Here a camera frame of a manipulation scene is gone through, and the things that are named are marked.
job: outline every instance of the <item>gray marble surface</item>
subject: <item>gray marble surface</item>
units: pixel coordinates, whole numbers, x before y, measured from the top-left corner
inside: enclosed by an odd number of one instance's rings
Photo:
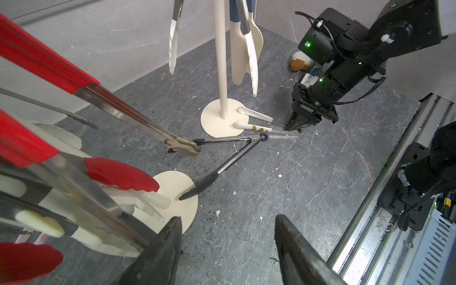
[[[258,97],[251,95],[248,77],[241,86],[230,82],[229,64],[228,95],[286,121],[298,76],[287,63],[296,44],[262,32]],[[229,54],[229,37],[227,48]],[[361,82],[344,100],[359,97],[371,85]],[[200,113],[217,93],[215,44],[210,41],[179,58],[174,75],[165,65],[116,95],[178,135],[205,138]],[[176,284],[281,284],[279,264],[270,259],[277,258],[274,222],[279,213],[327,259],[418,106],[417,101],[379,88],[367,99],[338,107],[336,124],[324,120],[298,137],[271,134],[200,194],[201,206],[182,243],[198,263],[180,267]],[[82,139],[83,151],[131,164],[152,176],[179,170],[198,181],[242,146],[206,145],[197,158],[181,157],[167,154],[162,143],[95,107],[79,114],[100,129],[72,119],[58,125]],[[254,118],[250,123],[265,124]],[[69,238],[48,243],[63,252],[64,262],[32,284],[110,284],[133,261],[93,252]]]

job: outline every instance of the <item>metal vent grille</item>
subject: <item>metal vent grille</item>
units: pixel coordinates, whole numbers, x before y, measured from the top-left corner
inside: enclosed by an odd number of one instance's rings
[[[430,240],[429,251],[426,253],[423,266],[420,269],[421,272],[418,273],[416,282],[419,285],[435,284],[436,279],[440,279],[437,272],[440,272],[440,267],[442,266],[442,255],[449,251],[448,247],[451,246],[451,244],[448,244],[449,227],[444,221],[439,219],[434,235]]]
[[[416,247],[415,256],[404,279],[404,285],[440,284],[456,239],[456,224],[450,224],[432,209],[429,222]]]

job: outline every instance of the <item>black cable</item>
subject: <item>black cable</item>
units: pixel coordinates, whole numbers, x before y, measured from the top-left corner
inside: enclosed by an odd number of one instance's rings
[[[314,17],[312,17],[311,15],[306,14],[306,13],[304,13],[304,12],[295,11],[295,14],[296,14],[296,15],[300,15],[300,16],[306,17],[306,18],[309,20],[309,22],[311,23],[311,25],[313,24],[313,23],[311,22],[311,20],[316,21],[316,19],[315,19]],[[325,25],[325,23],[322,22],[321,25],[322,25],[322,26],[326,29],[326,31],[328,32],[329,37],[331,38],[332,45],[333,45],[334,49],[340,54],[340,56],[343,57],[343,58],[345,58],[345,59],[353,60],[353,59],[351,59],[351,58],[346,57],[346,56],[339,50],[339,48],[337,47],[337,44],[336,44],[336,40],[334,40],[334,37],[332,36],[331,31],[328,29],[328,27]]]
[[[312,17],[311,15],[306,14],[306,13],[304,13],[304,12],[295,11],[295,14],[296,14],[296,15],[300,15],[300,16],[306,17],[306,18],[309,20],[309,22],[311,22],[311,20],[316,21],[316,19],[315,19],[314,17]]]
[[[416,207],[419,207],[421,204],[426,202],[429,198],[431,198],[433,195],[437,194],[439,190],[442,188],[442,185],[444,184],[443,180],[440,180],[437,182],[421,199],[410,206],[408,209],[406,209],[398,219],[398,228],[401,231],[407,231],[407,228],[409,226],[409,220],[410,220],[410,212],[412,212]]]
[[[375,89],[377,89],[380,85],[382,85],[382,83],[385,80],[386,80],[386,77],[382,76],[380,79],[378,79],[377,83],[375,83],[375,85],[372,86],[372,88],[369,89],[369,91],[367,91],[363,96],[359,97],[358,99],[356,99],[354,101],[337,102],[337,101],[330,100],[330,102],[333,103],[334,105],[345,105],[345,104],[351,104],[351,103],[358,102],[359,100],[361,100],[361,99],[365,98],[366,96],[370,95],[370,93],[374,92]]]

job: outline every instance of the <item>screw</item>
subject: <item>screw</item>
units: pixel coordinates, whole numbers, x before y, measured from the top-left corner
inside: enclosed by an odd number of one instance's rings
[[[412,248],[414,247],[413,242],[411,242],[411,241],[409,241],[409,240],[407,240],[407,241],[405,242],[405,245],[406,245],[409,249],[412,249]]]
[[[386,230],[385,232],[391,232],[391,228],[393,227],[394,225],[392,223],[389,223],[386,225]]]

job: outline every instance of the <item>red silicone tong tip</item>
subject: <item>red silicone tong tip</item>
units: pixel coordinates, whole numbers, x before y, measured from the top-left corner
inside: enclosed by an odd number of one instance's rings
[[[102,157],[84,158],[87,176],[106,185],[116,185],[122,190],[157,192],[157,181],[144,171],[131,165]]]
[[[51,273],[63,261],[47,244],[0,243],[0,285],[28,282]]]
[[[60,152],[0,109],[0,156],[24,168]]]

